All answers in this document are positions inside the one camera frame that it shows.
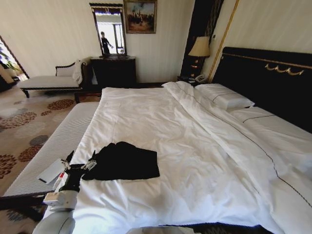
black garment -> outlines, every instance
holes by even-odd
[[[159,177],[157,152],[127,142],[110,143],[96,157],[96,166],[82,179],[150,179]]]
[[[103,45],[103,50],[105,54],[110,54],[109,49],[108,49],[108,40],[106,38],[101,38],[102,40],[102,45]]]

picture frame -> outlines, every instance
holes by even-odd
[[[124,0],[124,7],[127,33],[156,33],[157,0]]]

mirror frame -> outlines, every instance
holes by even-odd
[[[93,14],[93,19],[94,19],[94,24],[96,25],[96,30],[97,30],[97,38],[98,42],[101,48],[102,56],[108,57],[108,56],[127,56],[127,46],[126,46],[126,36],[125,36],[125,26],[124,26],[124,21],[123,21],[123,4],[113,4],[113,3],[89,3],[92,9],[92,14]],[[122,25],[122,36],[123,36],[123,42],[124,42],[124,54],[109,54],[105,55],[103,52],[103,47],[102,47],[102,42],[101,38],[99,36],[99,31],[98,31],[98,22],[96,18],[96,9],[97,8],[116,8],[120,10],[120,17],[121,17],[121,25]]]

nightstand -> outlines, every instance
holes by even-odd
[[[190,78],[190,77],[183,77],[183,76],[178,76],[177,77],[177,81],[184,81],[186,83],[189,83],[190,85],[192,85],[193,87],[199,85],[200,83],[195,81],[194,78]]]

bench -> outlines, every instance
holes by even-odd
[[[71,110],[0,198],[0,210],[13,209],[35,221],[42,218],[30,206],[42,204],[45,195],[53,191],[57,178],[44,184],[37,180],[37,176],[56,159],[66,159],[67,155],[76,150],[97,107],[98,102],[85,102],[77,104]]]

